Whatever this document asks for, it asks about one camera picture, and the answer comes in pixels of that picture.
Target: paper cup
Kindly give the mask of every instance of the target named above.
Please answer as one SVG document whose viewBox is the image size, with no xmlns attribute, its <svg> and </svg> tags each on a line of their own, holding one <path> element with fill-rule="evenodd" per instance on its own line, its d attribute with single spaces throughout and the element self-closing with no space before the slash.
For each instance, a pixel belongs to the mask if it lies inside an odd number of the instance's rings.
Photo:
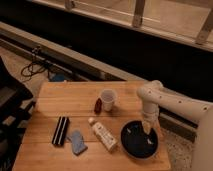
<svg viewBox="0 0 213 171">
<path fill-rule="evenodd" d="M 102 101 L 102 108 L 109 112 L 112 110 L 112 107 L 115 103 L 117 94 L 112 89 L 104 89 L 100 93 L 100 99 Z"/>
</svg>

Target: black cable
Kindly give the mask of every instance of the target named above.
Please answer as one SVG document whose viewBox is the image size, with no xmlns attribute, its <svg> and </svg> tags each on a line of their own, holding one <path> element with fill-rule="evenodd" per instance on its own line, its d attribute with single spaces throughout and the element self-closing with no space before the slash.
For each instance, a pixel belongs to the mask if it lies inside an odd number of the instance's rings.
<svg viewBox="0 0 213 171">
<path fill-rule="evenodd" d="M 24 80 L 24 82 L 30 81 L 32 79 L 32 77 L 36 74 L 41 74 L 43 72 L 45 72 L 46 70 L 48 71 L 48 79 L 50 77 L 50 67 L 52 66 L 52 64 L 47 63 L 46 60 L 38 60 L 37 59 L 37 55 L 40 52 L 40 48 L 36 47 L 32 50 L 31 53 L 31 63 L 27 66 L 25 66 L 22 70 L 21 70 L 21 75 L 23 77 L 27 77 L 27 80 Z"/>
</svg>

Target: black bowl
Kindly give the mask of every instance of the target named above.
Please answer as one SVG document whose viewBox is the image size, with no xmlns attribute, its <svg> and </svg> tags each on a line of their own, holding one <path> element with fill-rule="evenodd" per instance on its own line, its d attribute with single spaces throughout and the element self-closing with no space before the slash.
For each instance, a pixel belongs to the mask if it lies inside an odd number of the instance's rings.
<svg viewBox="0 0 213 171">
<path fill-rule="evenodd" d="M 158 137 L 155 130 L 151 129 L 150 134 L 147 135 L 141 121 L 131 121 L 123 127 L 121 142 L 124 149 L 136 158 L 150 157 L 158 147 Z"/>
</svg>

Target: chair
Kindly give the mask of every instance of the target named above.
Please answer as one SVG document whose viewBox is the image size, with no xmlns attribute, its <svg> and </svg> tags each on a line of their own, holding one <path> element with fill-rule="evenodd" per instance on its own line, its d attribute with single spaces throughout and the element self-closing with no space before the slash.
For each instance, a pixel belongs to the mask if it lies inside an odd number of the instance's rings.
<svg viewBox="0 0 213 171">
<path fill-rule="evenodd" d="M 21 142 L 18 125 L 28 120 L 28 110 L 34 105 L 31 101 L 25 109 L 20 106 L 23 100 L 33 97 L 32 93 L 7 71 L 0 57 L 0 170 L 10 170 Z M 8 117 L 15 118 L 11 124 L 5 124 Z"/>
</svg>

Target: glass railing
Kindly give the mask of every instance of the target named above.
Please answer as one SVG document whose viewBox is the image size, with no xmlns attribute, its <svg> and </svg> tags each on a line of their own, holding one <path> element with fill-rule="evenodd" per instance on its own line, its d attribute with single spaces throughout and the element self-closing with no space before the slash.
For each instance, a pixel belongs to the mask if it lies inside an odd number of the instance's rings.
<svg viewBox="0 0 213 171">
<path fill-rule="evenodd" d="M 212 0 L 33 1 L 213 51 Z"/>
</svg>

